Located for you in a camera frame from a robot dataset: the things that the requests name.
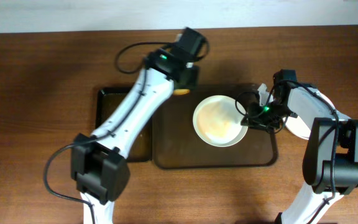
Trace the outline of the pink-white plate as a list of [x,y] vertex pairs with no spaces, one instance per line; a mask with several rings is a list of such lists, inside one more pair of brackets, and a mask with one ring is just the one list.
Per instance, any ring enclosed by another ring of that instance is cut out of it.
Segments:
[[298,117],[288,118],[285,126],[295,136],[305,140],[309,140],[315,118],[333,118],[326,104],[300,88],[290,91],[287,107]]

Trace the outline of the cream plate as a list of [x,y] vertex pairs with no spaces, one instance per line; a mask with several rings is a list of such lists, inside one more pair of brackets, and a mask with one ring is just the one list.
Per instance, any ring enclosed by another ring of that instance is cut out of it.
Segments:
[[193,112],[197,136],[214,147],[229,147],[240,142],[248,127],[241,125],[246,109],[235,99],[214,95],[203,99]]

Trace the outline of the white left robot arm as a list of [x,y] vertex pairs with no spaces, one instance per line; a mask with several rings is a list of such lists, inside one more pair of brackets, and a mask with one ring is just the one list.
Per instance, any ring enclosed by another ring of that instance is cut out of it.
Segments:
[[127,158],[135,139],[176,89],[196,86],[202,48],[209,48],[207,38],[189,27],[175,42],[160,43],[135,69],[138,79],[113,114],[89,137],[74,139],[70,171],[84,223],[112,223],[114,202],[129,181]]

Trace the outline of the small black tray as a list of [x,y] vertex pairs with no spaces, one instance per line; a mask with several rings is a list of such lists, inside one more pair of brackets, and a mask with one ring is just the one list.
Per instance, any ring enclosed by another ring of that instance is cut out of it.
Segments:
[[[107,87],[98,91],[96,100],[95,128],[105,122],[116,110],[129,92],[129,87]],[[152,159],[152,120],[148,120],[142,131],[136,137],[128,162],[147,162]]]

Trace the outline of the green yellow sponge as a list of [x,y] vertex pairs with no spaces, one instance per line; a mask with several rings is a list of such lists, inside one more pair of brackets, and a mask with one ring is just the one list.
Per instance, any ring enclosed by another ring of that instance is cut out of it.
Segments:
[[190,92],[189,89],[176,89],[173,91],[173,94],[176,95],[176,96],[179,96],[179,95],[186,95]]

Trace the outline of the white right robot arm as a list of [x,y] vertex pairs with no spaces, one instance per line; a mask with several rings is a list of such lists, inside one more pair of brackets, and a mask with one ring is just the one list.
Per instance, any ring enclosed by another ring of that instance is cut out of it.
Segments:
[[318,223],[358,188],[358,119],[340,113],[314,85],[298,82],[294,70],[278,71],[270,91],[261,85],[254,94],[257,102],[242,113],[241,125],[277,134],[289,118],[300,118],[310,129],[303,185],[275,223]]

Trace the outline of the large brown serving tray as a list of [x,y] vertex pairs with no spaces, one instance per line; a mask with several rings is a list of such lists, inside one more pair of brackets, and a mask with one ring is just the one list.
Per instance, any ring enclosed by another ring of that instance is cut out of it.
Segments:
[[278,159],[273,134],[250,129],[235,145],[214,147],[204,142],[193,127],[197,105],[213,95],[237,98],[247,106],[255,101],[255,84],[200,85],[185,95],[171,96],[152,117],[152,155],[161,169],[221,167],[268,167]]

